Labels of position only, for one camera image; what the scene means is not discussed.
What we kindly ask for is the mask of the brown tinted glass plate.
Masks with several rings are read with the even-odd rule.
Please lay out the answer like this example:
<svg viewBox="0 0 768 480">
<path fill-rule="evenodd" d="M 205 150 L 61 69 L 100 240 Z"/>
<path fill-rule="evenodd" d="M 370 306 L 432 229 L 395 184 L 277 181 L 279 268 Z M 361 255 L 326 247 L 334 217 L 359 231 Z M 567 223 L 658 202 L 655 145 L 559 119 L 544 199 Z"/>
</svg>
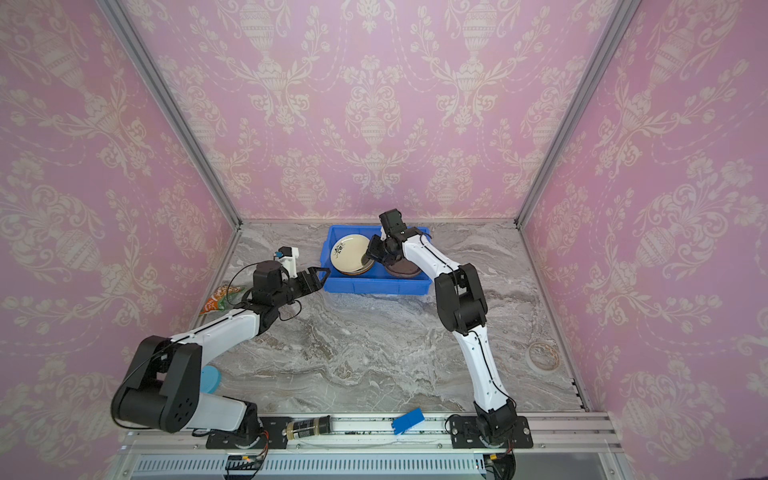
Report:
<svg viewBox="0 0 768 480">
<path fill-rule="evenodd" d="M 407 259 L 401 259 L 391 265 L 387 265 L 385 270 L 391 276 L 398 279 L 413 279 L 422 273 L 421 269 L 415 263 Z"/>
</svg>

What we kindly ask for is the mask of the cream plate with black patch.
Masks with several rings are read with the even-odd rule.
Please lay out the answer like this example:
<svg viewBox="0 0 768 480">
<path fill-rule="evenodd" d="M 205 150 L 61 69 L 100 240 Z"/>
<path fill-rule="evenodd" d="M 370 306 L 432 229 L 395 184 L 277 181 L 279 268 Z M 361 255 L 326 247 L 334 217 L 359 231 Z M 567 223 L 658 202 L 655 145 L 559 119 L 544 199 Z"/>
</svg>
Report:
<svg viewBox="0 0 768 480">
<path fill-rule="evenodd" d="M 341 274 L 358 276 L 368 272 L 374 261 L 367 256 L 370 239 L 361 234 L 340 238 L 330 253 L 331 265 Z"/>
</svg>

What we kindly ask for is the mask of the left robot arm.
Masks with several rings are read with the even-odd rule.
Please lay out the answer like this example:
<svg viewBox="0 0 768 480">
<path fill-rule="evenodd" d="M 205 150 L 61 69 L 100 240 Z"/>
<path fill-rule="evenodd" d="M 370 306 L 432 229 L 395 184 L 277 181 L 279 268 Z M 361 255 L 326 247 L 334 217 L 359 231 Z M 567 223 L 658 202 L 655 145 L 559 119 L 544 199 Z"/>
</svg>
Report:
<svg viewBox="0 0 768 480">
<path fill-rule="evenodd" d="M 173 337 L 142 340 L 110 404 L 116 426 L 173 434 L 204 430 L 211 444 L 250 448 L 269 435 L 252 402 L 204 393 L 202 370 L 231 348 L 265 332 L 284 306 L 324 287 L 327 268 L 296 274 L 275 260 L 256 264 L 251 287 L 223 317 Z"/>
</svg>

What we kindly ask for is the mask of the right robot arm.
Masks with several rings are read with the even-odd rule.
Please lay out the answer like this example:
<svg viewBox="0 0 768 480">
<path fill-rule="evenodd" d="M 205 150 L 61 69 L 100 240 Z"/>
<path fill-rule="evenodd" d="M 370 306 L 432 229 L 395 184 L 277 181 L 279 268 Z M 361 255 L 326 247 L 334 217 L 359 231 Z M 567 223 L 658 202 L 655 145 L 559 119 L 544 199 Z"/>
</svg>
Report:
<svg viewBox="0 0 768 480">
<path fill-rule="evenodd" d="M 488 304 L 477 269 L 450 259 L 416 228 L 398 235 L 374 235 L 366 256 L 386 266 L 407 260 L 433 281 L 438 318 L 457 340 L 471 377 L 477 429 L 487 444 L 505 443 L 517 423 L 517 403 L 504 387 L 493 358 Z"/>
</svg>

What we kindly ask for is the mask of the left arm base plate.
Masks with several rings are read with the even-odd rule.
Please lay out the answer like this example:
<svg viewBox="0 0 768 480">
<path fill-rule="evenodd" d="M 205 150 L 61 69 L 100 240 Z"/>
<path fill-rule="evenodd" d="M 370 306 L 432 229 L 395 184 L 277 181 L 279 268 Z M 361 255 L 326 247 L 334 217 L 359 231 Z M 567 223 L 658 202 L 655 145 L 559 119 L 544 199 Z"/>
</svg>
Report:
<svg viewBox="0 0 768 480">
<path fill-rule="evenodd" d="M 235 431 L 212 430 L 205 447 L 209 450 L 284 450 L 288 444 L 285 430 L 290 421 L 291 418 L 285 416 L 261 416 L 248 420 Z"/>
</svg>

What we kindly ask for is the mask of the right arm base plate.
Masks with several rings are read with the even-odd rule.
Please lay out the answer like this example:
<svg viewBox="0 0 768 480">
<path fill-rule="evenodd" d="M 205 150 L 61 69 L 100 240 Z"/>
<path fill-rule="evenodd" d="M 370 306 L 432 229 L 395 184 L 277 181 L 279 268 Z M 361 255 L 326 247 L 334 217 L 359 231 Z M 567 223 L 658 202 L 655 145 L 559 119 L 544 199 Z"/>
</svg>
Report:
<svg viewBox="0 0 768 480">
<path fill-rule="evenodd" d="M 526 417 L 518 416 L 511 424 L 492 429 L 482 419 L 470 415 L 450 415 L 444 422 L 454 449 L 532 449 L 534 441 Z"/>
</svg>

